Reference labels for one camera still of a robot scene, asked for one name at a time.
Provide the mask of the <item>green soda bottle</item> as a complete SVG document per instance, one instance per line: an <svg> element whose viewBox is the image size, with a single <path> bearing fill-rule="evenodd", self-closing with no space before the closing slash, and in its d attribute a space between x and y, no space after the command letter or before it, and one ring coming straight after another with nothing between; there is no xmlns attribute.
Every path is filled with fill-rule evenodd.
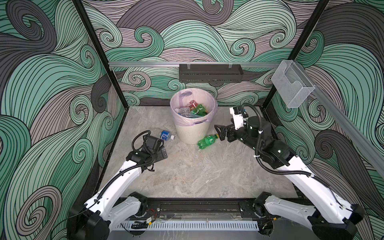
<svg viewBox="0 0 384 240"><path fill-rule="evenodd" d="M204 137L202 140L198 141L197 145L200 150L206 149L207 147L213 145L215 141L219 138L218 134L208 135Z"/></svg>
<svg viewBox="0 0 384 240"><path fill-rule="evenodd" d="M191 110L191 113L200 117L204 117L208 114L206 108L202 104L197 105L193 110Z"/></svg>

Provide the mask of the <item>clear bottle blue label white cap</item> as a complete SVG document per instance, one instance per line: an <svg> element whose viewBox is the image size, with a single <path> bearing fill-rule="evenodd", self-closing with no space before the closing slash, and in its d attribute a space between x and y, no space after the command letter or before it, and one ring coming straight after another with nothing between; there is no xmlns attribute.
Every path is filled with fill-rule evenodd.
<svg viewBox="0 0 384 240"><path fill-rule="evenodd" d="M169 132L169 131L161 130L161 131L160 131L160 139L161 139L161 140L164 140L164 141L174 140L174 139L175 139L175 135L173 135L173 134L172 134L171 132Z"/></svg>

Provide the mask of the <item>red orange drink bottle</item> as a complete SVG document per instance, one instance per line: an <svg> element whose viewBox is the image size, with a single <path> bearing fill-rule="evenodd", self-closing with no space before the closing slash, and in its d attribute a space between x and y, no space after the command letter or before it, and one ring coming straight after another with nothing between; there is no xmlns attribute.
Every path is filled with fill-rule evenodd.
<svg viewBox="0 0 384 240"><path fill-rule="evenodd" d="M194 110L198 106L198 103L195 100L192 100L189 102L189 108L190 110Z"/></svg>

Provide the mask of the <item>clear bottle blue red insert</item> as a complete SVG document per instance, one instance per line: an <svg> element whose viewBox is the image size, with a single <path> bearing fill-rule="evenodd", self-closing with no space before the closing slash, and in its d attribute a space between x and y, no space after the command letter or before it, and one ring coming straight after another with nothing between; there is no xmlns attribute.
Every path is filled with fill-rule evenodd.
<svg viewBox="0 0 384 240"><path fill-rule="evenodd" d="M189 107L175 108L175 112L178 115L185 117L185 116L187 116L191 112L191 109Z"/></svg>

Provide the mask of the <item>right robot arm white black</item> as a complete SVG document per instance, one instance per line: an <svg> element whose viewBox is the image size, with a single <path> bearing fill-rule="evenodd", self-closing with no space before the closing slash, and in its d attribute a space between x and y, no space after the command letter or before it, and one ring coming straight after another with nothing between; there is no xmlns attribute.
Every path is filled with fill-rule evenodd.
<svg viewBox="0 0 384 240"><path fill-rule="evenodd" d="M263 192L254 201L256 215L280 216L305 226L321 240L352 240L365 210L350 204L316 176L301 158L284 142L272 137L270 124L262 131L248 125L238 130L234 125L216 125L220 140L238 140L255 151L254 158L267 172L285 176L307 201L290 201Z"/></svg>

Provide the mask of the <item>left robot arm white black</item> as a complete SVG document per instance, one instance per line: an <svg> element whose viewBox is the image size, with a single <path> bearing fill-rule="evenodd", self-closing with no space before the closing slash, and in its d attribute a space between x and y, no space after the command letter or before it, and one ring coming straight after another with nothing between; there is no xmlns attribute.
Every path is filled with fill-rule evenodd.
<svg viewBox="0 0 384 240"><path fill-rule="evenodd" d="M113 178L83 205L74 205L69 211L67 239L106 240L110 232L128 217L146 213L147 198L136 192L117 203L128 186L147 166L168 157L164 146L155 152L155 158L144 150L133 150Z"/></svg>

